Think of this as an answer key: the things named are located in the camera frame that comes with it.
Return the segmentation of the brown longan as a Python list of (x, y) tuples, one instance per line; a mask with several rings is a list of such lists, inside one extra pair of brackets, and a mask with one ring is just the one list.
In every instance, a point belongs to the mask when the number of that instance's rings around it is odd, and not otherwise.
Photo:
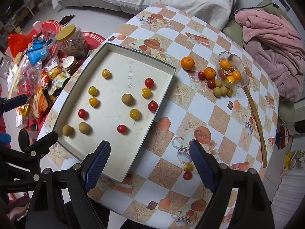
[(131, 94), (123, 94), (122, 97), (121, 97), (121, 101), (130, 106), (133, 104), (133, 101), (134, 101), (134, 98)]

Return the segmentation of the red cherry tomato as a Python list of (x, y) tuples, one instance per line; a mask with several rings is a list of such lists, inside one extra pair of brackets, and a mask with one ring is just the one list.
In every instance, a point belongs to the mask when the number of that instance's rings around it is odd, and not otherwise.
[(125, 125), (121, 124), (117, 126), (117, 131), (121, 134), (125, 134), (127, 133), (128, 128)]
[(153, 88), (155, 83), (154, 83), (154, 80), (152, 78), (147, 78), (145, 81), (144, 81), (144, 84), (147, 88)]
[(158, 109), (158, 104), (157, 102), (155, 102), (154, 100), (148, 103), (148, 110), (155, 113), (155, 111), (157, 111)]

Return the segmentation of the yellow cherry tomato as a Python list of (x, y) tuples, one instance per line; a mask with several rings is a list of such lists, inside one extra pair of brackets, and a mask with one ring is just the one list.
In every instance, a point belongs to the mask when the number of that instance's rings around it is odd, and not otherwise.
[(111, 72), (108, 69), (103, 69), (102, 77), (105, 78), (105, 79), (110, 78), (111, 77)]

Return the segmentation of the brown longan fruit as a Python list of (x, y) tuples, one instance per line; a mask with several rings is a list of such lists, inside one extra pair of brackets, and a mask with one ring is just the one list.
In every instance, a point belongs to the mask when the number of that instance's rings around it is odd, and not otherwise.
[(62, 128), (62, 133), (64, 136), (70, 136), (73, 132), (73, 128), (70, 125), (64, 125)]

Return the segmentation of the pile of snack bags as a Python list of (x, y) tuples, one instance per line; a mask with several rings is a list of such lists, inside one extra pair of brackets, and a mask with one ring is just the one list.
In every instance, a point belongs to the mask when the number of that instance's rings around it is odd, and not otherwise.
[[(34, 39), (47, 43), (51, 57), (32, 66), (26, 54)], [(9, 53), (1, 57), (1, 77), (6, 80), (8, 97), (26, 95), (26, 104), (14, 109), (15, 125), (23, 129), (31, 122), (41, 123), (69, 74), (61, 67), (57, 57), (57, 42), (54, 37), (42, 33), (36, 36), (10, 34)]]

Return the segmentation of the long wooden stick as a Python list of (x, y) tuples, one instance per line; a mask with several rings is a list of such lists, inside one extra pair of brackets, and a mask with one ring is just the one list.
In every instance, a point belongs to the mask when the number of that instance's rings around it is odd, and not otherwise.
[(265, 139), (264, 139), (264, 135), (263, 135), (262, 123), (259, 118), (259, 114), (258, 114), (258, 110), (255, 106), (255, 102), (250, 94), (248, 87), (247, 86), (243, 87), (243, 90), (245, 92), (245, 95), (247, 96), (247, 99), (250, 104), (250, 108), (251, 108), (251, 111), (253, 113), (253, 117), (254, 117), (254, 120), (256, 123), (256, 127), (257, 127), (258, 134), (259, 134), (259, 139), (260, 139), (260, 143), (261, 143), (262, 164), (263, 164), (263, 168), (266, 168), (267, 164), (268, 164), (268, 159), (267, 159), (267, 148), (266, 148), (266, 143), (265, 143)]

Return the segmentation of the blue snack packet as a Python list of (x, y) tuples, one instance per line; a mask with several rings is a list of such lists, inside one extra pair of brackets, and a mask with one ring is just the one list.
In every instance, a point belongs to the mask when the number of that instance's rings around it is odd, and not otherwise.
[(36, 65), (39, 61), (48, 60), (51, 57), (47, 43), (39, 39), (33, 40), (26, 54), (32, 66)]

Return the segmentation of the white lid small jar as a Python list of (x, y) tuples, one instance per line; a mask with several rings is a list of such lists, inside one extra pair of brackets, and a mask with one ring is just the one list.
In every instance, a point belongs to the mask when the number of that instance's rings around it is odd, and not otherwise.
[(80, 63), (74, 56), (67, 56), (63, 62), (62, 67), (71, 75), (73, 76), (78, 68), (80, 67)]

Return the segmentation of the white tray green rim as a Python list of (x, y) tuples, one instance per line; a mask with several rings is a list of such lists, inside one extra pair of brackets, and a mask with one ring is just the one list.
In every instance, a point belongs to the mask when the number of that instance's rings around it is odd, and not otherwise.
[[(102, 77), (103, 69), (111, 77)], [(161, 104), (175, 74), (175, 67), (144, 53), (115, 44), (104, 44), (80, 74), (69, 92), (54, 125), (58, 143), (76, 159), (83, 160), (95, 151), (102, 141), (111, 146), (110, 157), (103, 175), (122, 182), (155, 118), (148, 103)], [(147, 88), (144, 81), (154, 80)], [(131, 94), (133, 104), (121, 101), (123, 94)], [(117, 131), (125, 125), (127, 133)], [(70, 125), (73, 132), (64, 136), (62, 128)]]

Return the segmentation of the yellow lid plastic jar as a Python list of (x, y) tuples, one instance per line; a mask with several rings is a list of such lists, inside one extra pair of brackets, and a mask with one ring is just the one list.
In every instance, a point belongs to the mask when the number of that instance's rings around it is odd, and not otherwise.
[(58, 49), (66, 56), (84, 58), (88, 53), (88, 43), (83, 36), (81, 28), (73, 24), (65, 26), (55, 36)]

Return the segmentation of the glass fruit bowl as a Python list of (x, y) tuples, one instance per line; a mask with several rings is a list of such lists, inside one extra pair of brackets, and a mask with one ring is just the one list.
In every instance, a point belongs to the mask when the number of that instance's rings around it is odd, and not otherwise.
[(244, 88), (249, 81), (241, 58), (227, 51), (218, 55), (216, 73), (223, 84), (233, 90)]

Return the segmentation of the orange tangerine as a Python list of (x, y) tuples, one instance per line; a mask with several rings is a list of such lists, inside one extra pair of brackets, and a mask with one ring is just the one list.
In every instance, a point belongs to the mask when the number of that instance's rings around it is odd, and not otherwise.
[(205, 70), (204, 70), (204, 74), (205, 74), (205, 78), (206, 80), (212, 80), (215, 78), (216, 76), (216, 72), (213, 68), (211, 67), (207, 67)]
[(194, 68), (195, 61), (190, 56), (186, 56), (181, 59), (180, 64), (184, 70), (190, 71)]

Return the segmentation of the pink blanket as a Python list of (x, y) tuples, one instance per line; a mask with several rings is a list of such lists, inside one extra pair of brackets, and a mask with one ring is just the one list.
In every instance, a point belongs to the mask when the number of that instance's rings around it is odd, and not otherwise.
[(294, 26), (281, 15), (261, 9), (241, 10), (245, 50), (266, 71), (285, 100), (297, 102), (303, 93), (304, 43)]

